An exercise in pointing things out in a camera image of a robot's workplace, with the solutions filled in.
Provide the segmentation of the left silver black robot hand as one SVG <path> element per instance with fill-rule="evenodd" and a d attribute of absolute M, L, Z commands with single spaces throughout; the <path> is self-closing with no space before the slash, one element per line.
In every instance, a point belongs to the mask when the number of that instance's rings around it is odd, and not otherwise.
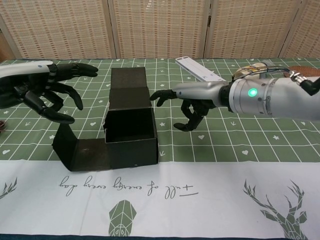
<path fill-rule="evenodd" d="M 79 93 L 63 81 L 78 77 L 98 76 L 99 69 L 87 63 L 56 64 L 36 60 L 0 66 L 0 108 L 25 104 L 38 115 L 59 124 L 73 124 L 75 119 L 60 113 L 64 100 L 57 93 L 69 95 L 75 106 L 83 109 Z"/>

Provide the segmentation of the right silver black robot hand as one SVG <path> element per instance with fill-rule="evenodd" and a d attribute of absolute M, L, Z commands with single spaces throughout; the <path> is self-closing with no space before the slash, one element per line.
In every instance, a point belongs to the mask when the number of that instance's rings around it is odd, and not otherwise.
<path fill-rule="evenodd" d="M 223 90 L 229 86 L 226 81 L 201 81 L 177 84 L 172 89 L 155 91 L 151 101 L 157 101 L 160 107 L 167 100 L 181 99 L 181 111 L 188 119 L 187 123 L 177 122 L 173 126 L 183 132 L 195 130 L 209 113 L 209 110 L 223 107 Z"/>

